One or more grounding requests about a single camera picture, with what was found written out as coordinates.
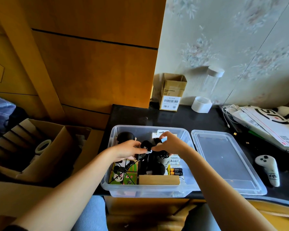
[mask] desk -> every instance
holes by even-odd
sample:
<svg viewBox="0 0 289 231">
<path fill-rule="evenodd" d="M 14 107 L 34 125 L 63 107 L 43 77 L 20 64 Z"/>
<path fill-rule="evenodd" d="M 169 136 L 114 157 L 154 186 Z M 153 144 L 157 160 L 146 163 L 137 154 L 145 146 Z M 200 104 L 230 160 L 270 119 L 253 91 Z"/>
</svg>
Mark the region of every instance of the desk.
<svg viewBox="0 0 289 231">
<path fill-rule="evenodd" d="M 218 108 L 212 108 L 207 114 L 200 114 L 194 112 L 190 106 L 185 105 L 180 105 L 177 112 L 158 110 L 158 103 L 150 103 L 148 109 L 112 105 L 111 114 L 100 144 L 99 152 L 108 147 L 110 132 L 115 125 L 177 127 L 184 128 L 189 133 L 191 133 L 192 130 L 208 130 L 233 134 L 225 124 L 224 118 L 219 113 Z M 238 144 L 248 160 L 254 164 L 254 158 L 256 157 L 254 153 L 244 144 L 240 142 L 238 142 Z M 274 188 L 266 185 L 267 194 L 264 196 L 243 196 L 249 200 L 267 201 L 289 206 L 289 173 L 287 171 L 280 172 L 280 179 L 280 187 Z M 109 191 L 103 190 L 100 185 L 94 194 L 110 195 Z M 186 198 L 204 199 L 201 191 L 193 191 Z"/>
</svg>

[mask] floral wallpaper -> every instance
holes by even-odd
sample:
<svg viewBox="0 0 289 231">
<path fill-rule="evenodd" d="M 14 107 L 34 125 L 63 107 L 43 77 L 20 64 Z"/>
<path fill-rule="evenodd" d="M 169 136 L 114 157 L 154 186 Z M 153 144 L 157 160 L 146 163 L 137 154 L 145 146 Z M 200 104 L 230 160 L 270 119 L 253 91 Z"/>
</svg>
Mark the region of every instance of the floral wallpaper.
<svg viewBox="0 0 289 231">
<path fill-rule="evenodd" d="M 215 104 L 286 104 L 289 0 L 167 0 L 153 100 L 162 73 L 180 73 L 188 81 L 181 103 L 191 105 L 206 66 L 225 70 L 210 97 Z M 278 85 L 286 94 L 272 94 Z"/>
</svg>

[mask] person's left hand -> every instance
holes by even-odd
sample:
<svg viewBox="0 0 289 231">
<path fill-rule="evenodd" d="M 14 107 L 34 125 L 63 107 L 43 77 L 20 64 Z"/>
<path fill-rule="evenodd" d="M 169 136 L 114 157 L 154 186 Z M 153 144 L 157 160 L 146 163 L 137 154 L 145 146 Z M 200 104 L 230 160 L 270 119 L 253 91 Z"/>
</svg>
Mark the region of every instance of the person's left hand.
<svg viewBox="0 0 289 231">
<path fill-rule="evenodd" d="M 114 157 L 113 162 L 118 162 L 123 159 L 135 159 L 135 154 L 143 154 L 147 152 L 147 149 L 138 148 L 141 142 L 135 140 L 128 140 L 124 143 L 120 143 L 116 146 L 108 148 L 111 150 Z"/>
</svg>

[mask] person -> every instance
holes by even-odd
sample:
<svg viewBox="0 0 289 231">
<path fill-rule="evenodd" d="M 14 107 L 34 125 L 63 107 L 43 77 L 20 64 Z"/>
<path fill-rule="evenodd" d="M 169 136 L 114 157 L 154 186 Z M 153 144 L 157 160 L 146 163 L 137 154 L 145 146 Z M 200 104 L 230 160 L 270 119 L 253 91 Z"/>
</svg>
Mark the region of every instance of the person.
<svg viewBox="0 0 289 231">
<path fill-rule="evenodd" d="M 160 139 L 167 140 L 153 151 L 165 150 L 178 154 L 189 166 L 207 205 L 193 214 L 202 224 L 186 219 L 183 230 L 276 230 L 245 198 L 234 190 L 216 171 L 185 142 L 170 132 Z M 92 196 L 107 169 L 113 162 L 143 154 L 140 142 L 129 140 L 98 154 L 90 163 L 58 185 L 23 216 L 17 218 L 5 231 L 85 231 L 108 230 L 105 203 L 102 197 Z"/>
</svg>

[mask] blue jeans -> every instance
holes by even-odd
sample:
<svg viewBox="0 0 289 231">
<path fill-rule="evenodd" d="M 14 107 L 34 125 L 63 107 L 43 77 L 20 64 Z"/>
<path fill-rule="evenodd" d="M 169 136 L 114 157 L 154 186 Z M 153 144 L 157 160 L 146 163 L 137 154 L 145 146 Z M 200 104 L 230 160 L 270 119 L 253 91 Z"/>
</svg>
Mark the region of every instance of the blue jeans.
<svg viewBox="0 0 289 231">
<path fill-rule="evenodd" d="M 108 231 L 105 201 L 93 195 L 71 231 Z M 220 231 L 207 204 L 189 211 L 182 231 Z"/>
</svg>

